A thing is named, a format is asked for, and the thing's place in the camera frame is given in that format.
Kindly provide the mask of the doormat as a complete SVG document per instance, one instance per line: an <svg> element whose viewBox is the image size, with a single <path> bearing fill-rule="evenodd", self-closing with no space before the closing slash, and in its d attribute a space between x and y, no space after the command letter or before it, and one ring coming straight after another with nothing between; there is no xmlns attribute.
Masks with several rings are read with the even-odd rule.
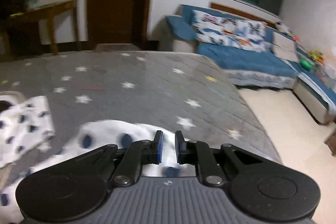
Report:
<svg viewBox="0 0 336 224"><path fill-rule="evenodd" d="M141 49L138 46L135 46L134 44L98 44L94 51L97 53L102 52L112 52L112 51L140 51Z"/></svg>

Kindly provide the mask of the glass jar on table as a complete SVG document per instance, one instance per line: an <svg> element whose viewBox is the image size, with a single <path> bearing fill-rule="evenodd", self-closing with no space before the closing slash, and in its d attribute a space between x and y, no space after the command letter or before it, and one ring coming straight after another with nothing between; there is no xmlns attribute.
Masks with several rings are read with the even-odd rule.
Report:
<svg viewBox="0 0 336 224"><path fill-rule="evenodd" d="M25 0L25 8L34 9L39 7L39 0Z"/></svg>

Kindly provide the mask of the grey star quilted table cover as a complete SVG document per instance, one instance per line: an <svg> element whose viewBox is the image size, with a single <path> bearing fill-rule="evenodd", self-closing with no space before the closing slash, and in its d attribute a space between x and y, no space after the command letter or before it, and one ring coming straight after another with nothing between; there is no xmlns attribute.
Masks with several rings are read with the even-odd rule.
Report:
<svg viewBox="0 0 336 224"><path fill-rule="evenodd" d="M106 144L163 132L163 158L143 168L176 168L176 131L219 148L230 143L281 162L238 90L209 58L173 52L78 52L1 63L1 92L26 100L1 112L1 192L29 174Z"/></svg>

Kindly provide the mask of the beige cushion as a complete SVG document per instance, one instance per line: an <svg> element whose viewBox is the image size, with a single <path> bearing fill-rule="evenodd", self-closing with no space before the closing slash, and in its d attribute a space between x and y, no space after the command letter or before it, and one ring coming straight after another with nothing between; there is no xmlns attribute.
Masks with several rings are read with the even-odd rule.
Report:
<svg viewBox="0 0 336 224"><path fill-rule="evenodd" d="M297 63L299 61L295 42L277 32L273 33L273 53L280 59Z"/></svg>

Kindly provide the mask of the colourful toy pile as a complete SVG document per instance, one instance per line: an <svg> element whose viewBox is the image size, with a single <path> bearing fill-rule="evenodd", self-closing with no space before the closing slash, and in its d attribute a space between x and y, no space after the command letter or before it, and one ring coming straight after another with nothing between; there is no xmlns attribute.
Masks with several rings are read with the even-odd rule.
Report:
<svg viewBox="0 0 336 224"><path fill-rule="evenodd" d="M309 56L315 62L319 62L319 63L323 63L324 62L323 53L320 52L320 51L310 51L309 52Z"/></svg>

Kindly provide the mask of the panda plush toy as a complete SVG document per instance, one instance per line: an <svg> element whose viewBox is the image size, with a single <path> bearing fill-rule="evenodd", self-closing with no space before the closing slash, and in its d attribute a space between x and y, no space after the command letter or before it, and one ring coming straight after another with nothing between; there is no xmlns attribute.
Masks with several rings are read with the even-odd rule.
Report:
<svg viewBox="0 0 336 224"><path fill-rule="evenodd" d="M289 28L283 22L276 22L275 25L276 25L276 29L279 32L281 32L283 34L289 34L290 33Z"/></svg>

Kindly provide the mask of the wooden side table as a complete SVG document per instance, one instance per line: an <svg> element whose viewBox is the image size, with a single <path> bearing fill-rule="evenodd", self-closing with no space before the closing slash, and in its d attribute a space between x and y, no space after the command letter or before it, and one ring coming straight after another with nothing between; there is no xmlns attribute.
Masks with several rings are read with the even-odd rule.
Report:
<svg viewBox="0 0 336 224"><path fill-rule="evenodd" d="M47 32L50 39L50 49L52 54L58 55L58 46L55 39L55 25L54 18L67 11L72 11L72 26L77 45L77 50L81 51L81 42L79 40L79 24L77 18L77 3L78 0L68 0L62 2L50 3L38 8L28 9L23 13L15 14L9 17L6 21L7 26L14 26L16 24L38 22L40 20L46 20Z"/></svg>

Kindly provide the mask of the blue sectional sofa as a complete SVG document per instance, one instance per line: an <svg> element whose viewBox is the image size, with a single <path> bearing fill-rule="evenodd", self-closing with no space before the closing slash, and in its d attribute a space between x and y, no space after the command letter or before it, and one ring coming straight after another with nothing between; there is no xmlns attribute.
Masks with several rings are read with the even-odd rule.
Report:
<svg viewBox="0 0 336 224"><path fill-rule="evenodd" d="M202 43L197 41L197 33L191 24L193 10L230 19L247 19L218 10L180 5L176 14L165 18L167 33L161 41L164 50L191 52L209 57L223 69L224 74L235 86L290 89L319 123L327 124L335 120L335 90L331 87L333 82L326 79L324 65L315 63L293 37L267 26L262 20L255 20L266 24L265 40L269 45L268 52ZM295 42L299 59L297 63L274 55L274 32ZM300 59L308 60L313 65L312 69L303 69Z"/></svg>

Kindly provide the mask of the round induction cooktop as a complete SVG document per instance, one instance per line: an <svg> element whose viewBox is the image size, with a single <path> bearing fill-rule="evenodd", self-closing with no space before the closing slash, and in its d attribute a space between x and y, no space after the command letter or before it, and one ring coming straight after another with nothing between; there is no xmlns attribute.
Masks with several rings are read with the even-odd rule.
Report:
<svg viewBox="0 0 336 224"><path fill-rule="evenodd" d="M16 91L4 91L0 92L0 113L9 109L11 106L15 106L24 102L26 98L20 92Z"/></svg>

